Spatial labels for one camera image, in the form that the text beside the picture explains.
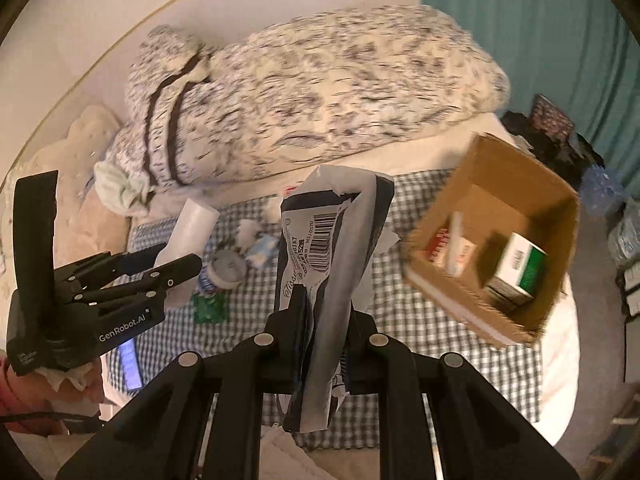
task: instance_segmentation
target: person's arm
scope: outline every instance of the person's arm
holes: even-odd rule
[[[18,377],[11,368],[7,358],[0,360],[0,415],[19,415],[21,413],[52,412],[51,402],[102,402],[102,365],[95,360],[92,369],[85,375],[87,387],[80,392],[69,381],[65,380],[56,392],[49,382],[37,372]],[[24,420],[6,424],[8,430],[16,433],[34,433],[41,436],[63,433],[60,422],[46,418]]]

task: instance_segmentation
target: black cable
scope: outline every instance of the black cable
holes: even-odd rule
[[[106,424],[105,420],[96,419],[94,416],[78,415],[77,413],[60,413],[60,412],[33,412],[19,413],[18,415],[0,416],[0,424],[9,424],[10,422],[20,422],[21,420],[31,420],[34,418],[50,418],[52,420],[74,420],[77,422],[95,422],[99,420],[102,425]]]

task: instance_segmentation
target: white paper roll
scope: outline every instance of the white paper roll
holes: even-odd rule
[[[219,216],[220,213],[216,209],[196,202],[192,198],[188,199],[178,217],[169,242],[158,254],[154,267],[162,266],[187,254],[196,254],[202,257],[204,247],[207,245]],[[170,288],[164,300],[165,309],[180,308],[189,303],[191,293],[197,284],[198,277],[196,276]]]

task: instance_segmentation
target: green and white box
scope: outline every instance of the green and white box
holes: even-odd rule
[[[533,299],[542,276],[546,253],[525,237],[511,234],[494,275],[484,290],[506,307],[514,308]]]

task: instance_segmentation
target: checkered cloth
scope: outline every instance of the checkered cloth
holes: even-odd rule
[[[420,171],[394,178],[396,194],[386,226],[406,237],[427,211],[436,193],[450,175],[448,170]],[[220,210],[220,218],[207,244],[208,262],[216,243],[235,234],[242,218],[261,220],[268,197],[249,200]],[[140,226],[132,230],[129,251],[137,251],[167,241],[176,219]],[[279,235],[276,225],[268,226]],[[542,384],[540,346],[515,345],[497,350],[479,340],[466,327],[425,300],[420,292],[402,281],[400,244],[388,253],[373,257],[374,297],[369,308],[380,332],[407,345],[413,352],[439,357],[444,352],[462,354],[516,409],[531,422],[539,417]],[[221,324],[196,324],[193,305],[167,313],[166,320],[136,338],[143,383],[147,384],[172,359],[187,350],[210,356],[231,350],[242,340],[261,332],[273,311],[276,288],[276,261],[263,270],[251,269],[229,299],[229,319]],[[108,355],[109,381],[125,391],[117,349]],[[274,396],[264,396],[265,425],[280,422]],[[376,396],[347,396],[327,430],[297,434],[299,446],[306,448],[350,449],[377,447],[378,400]]]

